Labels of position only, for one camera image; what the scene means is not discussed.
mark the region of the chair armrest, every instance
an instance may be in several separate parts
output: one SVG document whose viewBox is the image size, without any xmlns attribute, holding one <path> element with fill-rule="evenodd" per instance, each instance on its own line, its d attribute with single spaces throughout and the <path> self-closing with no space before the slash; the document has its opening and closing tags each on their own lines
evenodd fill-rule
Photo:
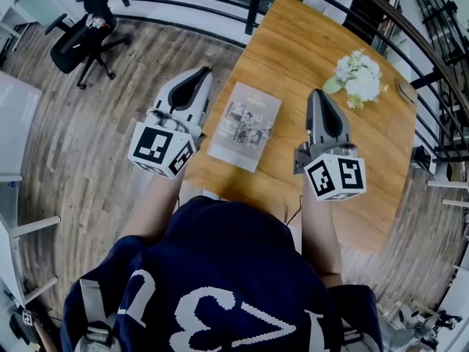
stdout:
<svg viewBox="0 0 469 352">
<path fill-rule="evenodd" d="M 59 27 L 59 29 L 62 29 L 64 32 L 66 32 L 69 27 L 62 22 L 65 17 L 67 17 L 67 13 L 64 13 L 63 15 L 58 17 L 53 23 L 51 23 L 49 27 L 44 31 L 44 34 L 49 34 L 54 27 Z"/>
</svg>

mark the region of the cable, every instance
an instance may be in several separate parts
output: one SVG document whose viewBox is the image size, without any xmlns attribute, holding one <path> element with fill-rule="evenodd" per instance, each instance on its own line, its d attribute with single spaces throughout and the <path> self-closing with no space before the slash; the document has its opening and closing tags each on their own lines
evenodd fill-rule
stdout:
<svg viewBox="0 0 469 352">
<path fill-rule="evenodd" d="M 300 196 L 300 207 L 298 208 L 298 210 L 295 211 L 295 213 L 293 214 L 293 216 L 290 218 L 290 220 L 287 222 L 287 226 L 288 224 L 290 224 L 290 222 L 293 220 L 294 217 L 296 217 L 296 215 L 299 214 L 299 212 L 301 211 L 301 208 L 303 207 L 301 205 L 301 200 L 302 200 L 303 196 Z"/>
</svg>

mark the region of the wooden table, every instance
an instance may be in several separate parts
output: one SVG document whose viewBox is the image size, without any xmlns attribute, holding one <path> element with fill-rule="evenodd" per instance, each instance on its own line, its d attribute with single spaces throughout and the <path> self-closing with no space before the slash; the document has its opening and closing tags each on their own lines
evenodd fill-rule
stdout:
<svg viewBox="0 0 469 352">
<path fill-rule="evenodd" d="M 302 176 L 293 175 L 293 150 L 307 139 L 305 116 L 311 91 L 321 88 L 337 60 L 365 49 L 380 64 L 388 91 L 379 103 L 347 108 L 343 91 L 333 95 L 351 126 L 352 142 L 366 164 L 367 192 L 333 203 L 341 243 L 368 252 L 380 251 L 393 224 L 413 147 L 416 108 L 402 99 L 396 82 L 405 81 L 381 55 L 344 27 L 296 0 L 276 0 L 234 67 L 213 106 L 207 138 L 189 164 L 186 179 L 232 201 L 266 210 L 280 220 L 299 205 Z M 236 82 L 282 100 L 255 173 L 207 154 L 210 139 Z"/>
</svg>

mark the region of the person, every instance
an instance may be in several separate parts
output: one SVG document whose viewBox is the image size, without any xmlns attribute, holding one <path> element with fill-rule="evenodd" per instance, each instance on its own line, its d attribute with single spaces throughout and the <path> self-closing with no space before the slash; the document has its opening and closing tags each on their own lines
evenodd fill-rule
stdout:
<svg viewBox="0 0 469 352">
<path fill-rule="evenodd" d="M 328 202 L 303 181 L 302 250 L 240 202 L 155 176 L 107 258 L 65 300 L 64 351 L 382 351 L 376 299 L 344 285 Z"/>
</svg>

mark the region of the flower bouquet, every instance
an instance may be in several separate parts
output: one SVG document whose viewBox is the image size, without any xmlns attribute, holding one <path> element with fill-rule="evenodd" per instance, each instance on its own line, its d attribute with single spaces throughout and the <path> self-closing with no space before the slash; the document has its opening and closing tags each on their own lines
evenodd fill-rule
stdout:
<svg viewBox="0 0 469 352">
<path fill-rule="evenodd" d="M 328 94 L 345 89 L 347 105 L 351 109 L 362 109 L 367 101 L 378 102 L 380 87 L 380 66 L 369 56 L 363 55 L 364 50 L 353 51 L 350 56 L 344 56 L 337 62 L 335 76 L 329 78 L 322 87 Z"/>
</svg>

